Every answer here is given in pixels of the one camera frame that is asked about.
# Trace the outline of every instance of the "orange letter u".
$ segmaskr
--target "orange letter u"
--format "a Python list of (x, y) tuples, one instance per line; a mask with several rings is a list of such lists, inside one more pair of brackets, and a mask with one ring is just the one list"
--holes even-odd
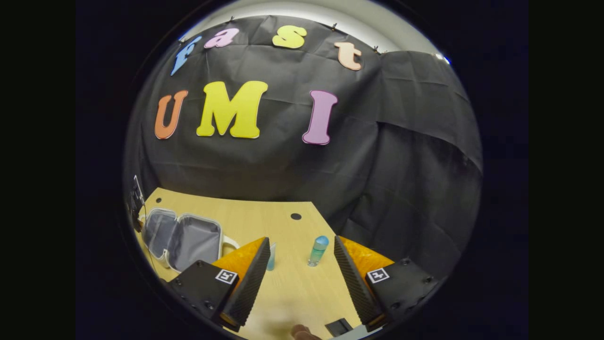
[(170, 124), (164, 126), (165, 109), (172, 96), (165, 96), (159, 100), (159, 108), (155, 117), (155, 136), (159, 139), (167, 139), (172, 136), (178, 125), (178, 116), (181, 114), (182, 101), (188, 95), (187, 90), (178, 91), (174, 95), (174, 108), (172, 109), (172, 118)]

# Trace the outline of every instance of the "clear bottle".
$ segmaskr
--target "clear bottle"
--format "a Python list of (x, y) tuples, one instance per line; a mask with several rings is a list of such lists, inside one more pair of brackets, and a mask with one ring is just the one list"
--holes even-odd
[(273, 243), (271, 245), (271, 257), (268, 258), (268, 264), (266, 265), (266, 270), (269, 272), (275, 269), (275, 251), (277, 250), (277, 243)]
[(325, 236), (319, 236), (315, 240), (315, 244), (312, 246), (312, 250), (310, 251), (310, 258), (308, 259), (308, 265), (310, 267), (315, 267), (321, 261), (321, 257), (327, 249), (327, 245), (329, 245), (329, 239)]

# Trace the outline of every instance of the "black cloth backdrop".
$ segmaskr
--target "black cloth backdrop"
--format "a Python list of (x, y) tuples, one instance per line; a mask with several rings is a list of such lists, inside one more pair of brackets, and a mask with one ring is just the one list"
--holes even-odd
[[(302, 47), (272, 44), (284, 25), (306, 29)], [(226, 28), (240, 30), (231, 44), (204, 48)], [(176, 54), (199, 35), (170, 76)], [(361, 70), (339, 63), (339, 41), (362, 51)], [(268, 84), (257, 117), (260, 137), (235, 138), (228, 130), (197, 136), (204, 86), (225, 82), (233, 98), (250, 80)], [(181, 90), (188, 96), (176, 131), (159, 140), (158, 101)], [(302, 141), (311, 90), (338, 98), (327, 145)], [(444, 60), (415, 51), (377, 54), (344, 32), (287, 16), (236, 19), (172, 45), (133, 110), (124, 179), (132, 174), (141, 177), (145, 196), (159, 186), (217, 198), (312, 201), (336, 234), (393, 260), (409, 256), (437, 278), (453, 269), (469, 239), (483, 178), (474, 113)]]

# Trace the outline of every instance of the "table surface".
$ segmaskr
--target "table surface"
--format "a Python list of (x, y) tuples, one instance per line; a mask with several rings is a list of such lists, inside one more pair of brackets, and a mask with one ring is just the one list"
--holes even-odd
[[(277, 243), (275, 269), (265, 273), (254, 307), (238, 334), (254, 339), (290, 339), (295, 324), (304, 324), (322, 339), (332, 338), (325, 325), (345, 318), (354, 328), (361, 324), (344, 278), (333, 255), (333, 230), (311, 202), (224, 200), (156, 189), (145, 203), (147, 211), (166, 208), (176, 215), (191, 213), (218, 221), (224, 235), (244, 246), (260, 237)], [(300, 220), (291, 218), (300, 214)], [(159, 277), (166, 281), (178, 273), (150, 256), (141, 235), (139, 245)], [(307, 260), (314, 239), (325, 235), (330, 244), (316, 267)], [(232, 251), (224, 245), (223, 255)]]

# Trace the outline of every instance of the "yellow letter m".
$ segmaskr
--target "yellow letter m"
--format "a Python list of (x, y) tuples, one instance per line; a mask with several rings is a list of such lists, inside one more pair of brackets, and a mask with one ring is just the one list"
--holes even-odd
[(212, 82), (204, 87), (204, 112), (201, 114), (201, 125), (197, 128), (198, 136), (212, 136), (214, 127), (212, 117), (216, 121), (218, 133), (222, 136), (233, 117), (235, 124), (231, 128), (231, 136), (239, 138), (258, 138), (260, 130), (256, 126), (260, 97), (268, 89), (265, 82), (250, 81), (239, 89), (229, 100), (224, 82)]

